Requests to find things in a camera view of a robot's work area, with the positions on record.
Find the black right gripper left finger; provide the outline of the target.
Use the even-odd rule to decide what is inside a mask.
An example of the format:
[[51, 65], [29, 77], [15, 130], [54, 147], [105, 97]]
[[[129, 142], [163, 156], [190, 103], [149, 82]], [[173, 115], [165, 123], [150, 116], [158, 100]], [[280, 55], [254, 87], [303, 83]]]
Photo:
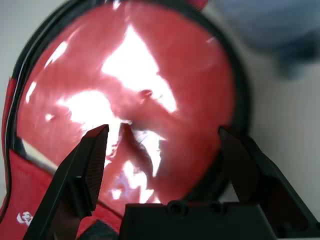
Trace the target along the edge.
[[57, 168], [25, 240], [74, 240], [81, 221], [96, 209], [109, 126], [89, 130]]

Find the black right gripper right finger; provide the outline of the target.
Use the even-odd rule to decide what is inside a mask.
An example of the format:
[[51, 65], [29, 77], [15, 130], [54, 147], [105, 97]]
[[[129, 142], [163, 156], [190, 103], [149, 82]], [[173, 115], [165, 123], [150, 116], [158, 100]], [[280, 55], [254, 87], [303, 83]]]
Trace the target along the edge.
[[220, 127], [224, 167], [238, 200], [259, 204], [277, 236], [318, 236], [320, 223], [277, 165], [247, 135]]

